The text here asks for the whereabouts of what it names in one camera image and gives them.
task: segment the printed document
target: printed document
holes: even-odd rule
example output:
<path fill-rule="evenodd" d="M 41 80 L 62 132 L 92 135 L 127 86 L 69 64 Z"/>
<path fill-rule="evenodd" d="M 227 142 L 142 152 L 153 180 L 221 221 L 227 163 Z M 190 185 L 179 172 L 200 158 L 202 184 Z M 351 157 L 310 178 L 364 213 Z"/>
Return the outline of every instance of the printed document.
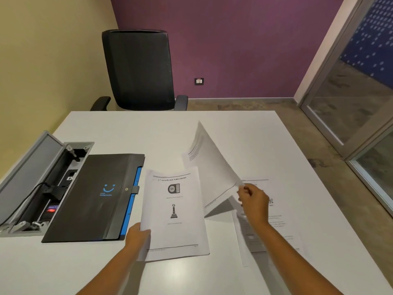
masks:
<path fill-rule="evenodd" d="M 242 181 L 200 122 L 194 142 L 182 157 L 186 168 L 198 167 L 205 215 L 231 195 L 237 194 L 237 187 L 242 185 Z"/>
<path fill-rule="evenodd" d="M 289 244 L 292 245 L 293 248 L 304 256 L 304 246 L 300 234 L 292 225 L 293 221 L 282 206 L 282 202 L 274 190 L 275 187 L 273 183 L 267 179 L 243 180 L 243 182 L 254 184 L 259 189 L 266 192 L 270 198 L 269 223 L 288 241 Z M 233 210 L 232 218 L 235 225 L 243 266 L 248 267 L 250 253 L 251 255 L 258 255 L 265 254 L 267 251 L 258 235 L 248 223 L 244 212 L 239 213 L 239 211 Z"/>
<path fill-rule="evenodd" d="M 141 230 L 151 229 L 139 261 L 209 254 L 196 167 L 173 174 L 147 171 Z"/>

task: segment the office chair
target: office chair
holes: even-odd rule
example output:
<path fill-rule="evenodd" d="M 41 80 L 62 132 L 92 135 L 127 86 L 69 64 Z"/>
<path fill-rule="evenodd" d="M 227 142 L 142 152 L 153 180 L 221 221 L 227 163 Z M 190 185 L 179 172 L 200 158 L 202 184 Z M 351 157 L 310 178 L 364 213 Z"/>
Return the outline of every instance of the office chair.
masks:
<path fill-rule="evenodd" d="M 188 96 L 174 98 L 168 34 L 156 30 L 102 33 L 106 66 L 118 106 L 125 110 L 187 110 Z M 106 110 L 102 96 L 91 107 Z"/>

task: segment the hand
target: hand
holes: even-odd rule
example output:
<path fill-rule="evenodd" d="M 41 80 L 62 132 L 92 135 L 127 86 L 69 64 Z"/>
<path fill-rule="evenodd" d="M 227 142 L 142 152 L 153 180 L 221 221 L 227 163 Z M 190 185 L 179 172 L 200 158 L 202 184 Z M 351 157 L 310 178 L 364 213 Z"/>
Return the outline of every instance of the hand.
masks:
<path fill-rule="evenodd" d="M 134 251 L 140 252 L 142 246 L 145 244 L 146 239 L 149 237 L 151 230 L 141 231 L 141 223 L 136 223 L 129 228 L 125 236 L 125 247 Z"/>
<path fill-rule="evenodd" d="M 269 225 L 269 197 L 264 191 L 246 183 L 245 186 L 239 187 L 237 193 L 251 227 L 255 230 L 258 226 Z"/>

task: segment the black chair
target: black chair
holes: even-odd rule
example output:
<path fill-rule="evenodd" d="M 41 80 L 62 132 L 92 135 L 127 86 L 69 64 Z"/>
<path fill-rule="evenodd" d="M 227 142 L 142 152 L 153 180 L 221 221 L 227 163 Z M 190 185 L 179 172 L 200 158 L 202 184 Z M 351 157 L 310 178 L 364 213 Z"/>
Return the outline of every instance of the black chair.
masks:
<path fill-rule="evenodd" d="M 106 66 L 118 106 L 125 110 L 187 110 L 188 96 L 174 98 L 168 34 L 156 30 L 102 33 Z M 102 96 L 91 111 L 106 111 Z"/>

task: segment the blue patterned panel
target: blue patterned panel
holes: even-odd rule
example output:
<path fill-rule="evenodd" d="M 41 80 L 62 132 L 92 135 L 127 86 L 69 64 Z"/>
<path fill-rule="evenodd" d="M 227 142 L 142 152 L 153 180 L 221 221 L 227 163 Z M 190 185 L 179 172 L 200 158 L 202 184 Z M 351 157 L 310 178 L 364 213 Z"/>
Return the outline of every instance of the blue patterned panel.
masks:
<path fill-rule="evenodd" d="M 393 89 L 393 0 L 375 0 L 340 59 Z"/>

